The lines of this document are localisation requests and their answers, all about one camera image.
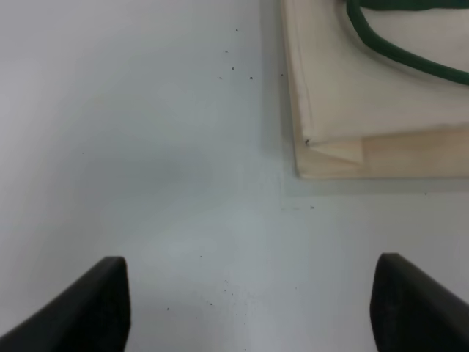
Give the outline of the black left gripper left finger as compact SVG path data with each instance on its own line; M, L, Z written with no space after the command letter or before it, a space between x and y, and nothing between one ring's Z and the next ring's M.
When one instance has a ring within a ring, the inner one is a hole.
M2 351L124 351L131 327L128 267L104 257L49 304L1 336Z

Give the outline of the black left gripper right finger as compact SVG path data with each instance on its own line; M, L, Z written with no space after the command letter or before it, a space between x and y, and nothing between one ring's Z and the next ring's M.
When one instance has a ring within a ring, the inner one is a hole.
M378 351L467 351L468 304L397 253L383 253L369 305Z

